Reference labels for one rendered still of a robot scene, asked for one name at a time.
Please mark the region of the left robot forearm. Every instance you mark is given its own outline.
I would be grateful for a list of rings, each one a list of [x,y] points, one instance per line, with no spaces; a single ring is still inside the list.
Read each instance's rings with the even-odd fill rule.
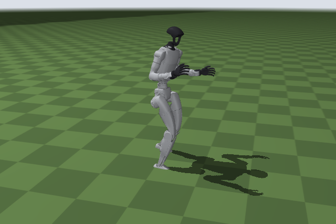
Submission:
[[[182,72],[182,73],[187,73],[189,76],[199,76],[200,75],[200,72],[197,71],[195,72],[193,69],[184,69],[184,70],[188,70],[189,72]]]

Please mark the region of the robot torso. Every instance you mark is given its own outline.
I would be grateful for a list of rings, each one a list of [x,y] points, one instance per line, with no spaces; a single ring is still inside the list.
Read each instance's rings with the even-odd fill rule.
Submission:
[[[175,70],[176,65],[179,60],[180,51],[176,48],[175,50],[170,50],[168,48],[172,48],[170,46],[161,47],[159,50],[165,50],[165,58],[162,60],[160,67],[156,73],[169,73],[173,70]],[[158,82],[157,88],[154,90],[155,96],[159,93],[160,95],[164,96],[166,100],[168,100],[171,97],[171,88],[167,87],[168,81],[160,81]]]

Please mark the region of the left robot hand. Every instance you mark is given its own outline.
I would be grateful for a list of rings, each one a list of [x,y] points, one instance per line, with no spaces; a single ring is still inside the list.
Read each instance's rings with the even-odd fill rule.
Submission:
[[[215,72],[215,68],[209,68],[209,67],[211,67],[211,66],[206,66],[206,67],[204,67],[204,68],[202,68],[201,70],[200,69],[197,69],[197,70],[194,70],[195,72],[197,72],[197,71],[199,71],[199,76],[200,75],[210,75],[210,76],[213,76],[214,77],[214,75],[213,74],[215,74],[214,72]],[[209,70],[209,69],[213,69],[213,70]],[[209,72],[209,71],[214,71],[214,72]],[[213,73],[213,74],[210,74],[210,73]]]

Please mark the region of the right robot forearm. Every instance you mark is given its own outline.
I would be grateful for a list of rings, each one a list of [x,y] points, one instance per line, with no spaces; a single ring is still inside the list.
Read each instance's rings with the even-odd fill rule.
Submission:
[[[151,72],[149,74],[149,78],[151,80],[155,80],[155,81],[158,81],[158,82],[165,81],[165,80],[169,81],[169,80],[171,80],[170,79],[171,76],[172,76],[171,72],[169,72],[169,73],[154,73],[154,72]]]

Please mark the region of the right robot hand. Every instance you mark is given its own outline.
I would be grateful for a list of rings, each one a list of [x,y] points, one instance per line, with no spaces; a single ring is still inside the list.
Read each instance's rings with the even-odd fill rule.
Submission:
[[[184,69],[190,69],[190,68],[184,68],[184,67],[189,67],[189,66],[182,63],[175,70],[171,71],[172,76],[170,77],[170,79],[175,79],[176,77],[180,75],[188,75],[187,73],[182,73],[182,72],[189,72],[188,70],[184,70]]]

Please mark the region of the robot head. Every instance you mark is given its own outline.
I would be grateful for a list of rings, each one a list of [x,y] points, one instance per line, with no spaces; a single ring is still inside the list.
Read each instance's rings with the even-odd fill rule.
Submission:
[[[174,46],[177,46],[180,43],[181,37],[184,35],[183,31],[178,28],[178,27],[170,27],[167,31],[168,34],[170,34],[173,37],[173,41],[169,41],[167,45],[165,45],[164,47],[172,47],[172,48],[168,48],[170,50],[175,50]],[[175,42],[175,38],[178,37],[178,41]]]

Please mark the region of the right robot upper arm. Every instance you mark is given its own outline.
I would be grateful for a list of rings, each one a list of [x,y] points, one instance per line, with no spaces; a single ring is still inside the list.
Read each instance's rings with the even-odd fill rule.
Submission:
[[[152,63],[152,66],[151,66],[151,72],[154,72],[156,73],[160,67],[160,64],[162,62],[162,60],[164,60],[165,58],[165,54],[166,54],[166,51],[165,50],[157,50],[155,53],[154,53],[154,60],[153,60],[153,63]],[[155,80],[153,80],[155,81]]]

